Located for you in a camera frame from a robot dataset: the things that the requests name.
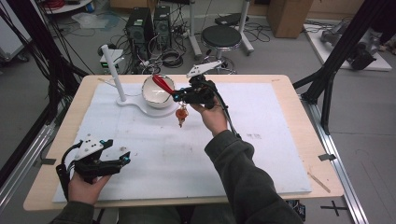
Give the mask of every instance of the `stool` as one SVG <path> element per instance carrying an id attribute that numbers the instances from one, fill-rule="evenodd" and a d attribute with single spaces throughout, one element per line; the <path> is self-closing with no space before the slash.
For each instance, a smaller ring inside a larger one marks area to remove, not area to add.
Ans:
<path id="1" fill-rule="evenodd" d="M 221 61 L 221 65 L 215 68 L 218 71 L 218 74 L 220 74 L 221 70 L 228 71 L 229 74 L 236 74 L 233 61 L 223 57 L 222 52 L 239 48 L 242 36 L 237 30 L 225 25 L 209 26 L 202 31 L 201 41 L 204 46 L 209 48 L 209 51 L 202 63 L 210 63 L 211 61 L 209 58 L 213 58 L 213 56 L 209 56 L 210 51 L 215 50 L 215 60 Z"/>

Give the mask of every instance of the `person's arm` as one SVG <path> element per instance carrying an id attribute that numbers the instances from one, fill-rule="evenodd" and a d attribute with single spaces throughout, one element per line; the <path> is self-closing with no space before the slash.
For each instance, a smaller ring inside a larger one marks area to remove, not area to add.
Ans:
<path id="1" fill-rule="evenodd" d="M 191 106 L 214 136 L 205 152 L 219 173 L 236 223 L 303 223 L 276 193 L 271 176 L 254 165 L 253 146 L 227 130 L 221 107 Z"/>
<path id="2" fill-rule="evenodd" d="M 93 205 L 109 179 L 110 175 L 107 175 L 89 184 L 75 172 L 69 183 L 69 202 L 51 224 L 91 224 Z"/>

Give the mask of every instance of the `jacket sleeve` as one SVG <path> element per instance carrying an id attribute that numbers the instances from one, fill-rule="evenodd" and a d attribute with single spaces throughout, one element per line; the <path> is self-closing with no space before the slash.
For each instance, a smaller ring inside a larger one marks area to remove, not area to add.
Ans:
<path id="1" fill-rule="evenodd" d="M 79 202 L 68 202 L 50 224 L 92 224 L 93 205 Z"/>
<path id="2" fill-rule="evenodd" d="M 303 223 L 276 193 L 271 176 L 255 166 L 250 143 L 224 131 L 205 152 L 219 173 L 236 223 Z"/>

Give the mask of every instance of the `red object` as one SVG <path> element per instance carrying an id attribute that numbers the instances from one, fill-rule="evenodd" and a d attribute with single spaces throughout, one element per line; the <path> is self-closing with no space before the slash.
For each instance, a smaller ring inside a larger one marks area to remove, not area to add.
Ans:
<path id="1" fill-rule="evenodd" d="M 152 80 L 155 82 L 155 84 L 157 84 L 159 87 L 161 87 L 161 89 L 165 90 L 166 92 L 168 92 L 169 94 L 173 94 L 175 93 L 174 90 L 172 90 L 168 84 L 163 80 L 163 78 L 159 75 L 153 75 L 152 76 Z"/>
<path id="2" fill-rule="evenodd" d="M 178 119 L 185 119 L 189 115 L 185 109 L 177 109 L 175 114 Z"/>

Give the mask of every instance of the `wooden table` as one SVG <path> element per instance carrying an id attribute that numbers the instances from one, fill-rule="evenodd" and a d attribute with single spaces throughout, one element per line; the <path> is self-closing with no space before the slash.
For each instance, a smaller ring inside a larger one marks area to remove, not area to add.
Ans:
<path id="1" fill-rule="evenodd" d="M 120 76 L 122 83 L 143 83 L 147 76 Z M 187 82 L 184 75 L 169 76 L 175 82 Z M 60 163 L 64 151 L 75 144 L 78 127 L 91 103 L 96 86 L 102 83 L 98 78 L 109 79 L 110 76 L 85 77 L 62 123 L 47 158 L 56 159 Z M 206 79 L 220 82 L 271 83 L 277 100 L 283 110 L 289 125 L 291 136 L 298 153 L 308 172 L 312 192 L 304 194 L 281 195 L 286 199 L 339 197 L 344 193 L 343 187 L 329 161 L 321 161 L 318 156 L 325 153 L 318 136 L 306 115 L 290 80 L 282 75 L 214 75 Z M 65 203 L 53 203 L 52 197 L 59 184 L 55 172 L 55 165 L 43 165 L 23 204 L 25 210 L 39 211 L 62 209 Z M 121 207 L 139 205 L 164 205 L 187 203 L 226 203 L 226 197 L 184 198 L 166 200 L 138 200 L 138 201 L 107 201 L 99 202 L 97 207 Z"/>

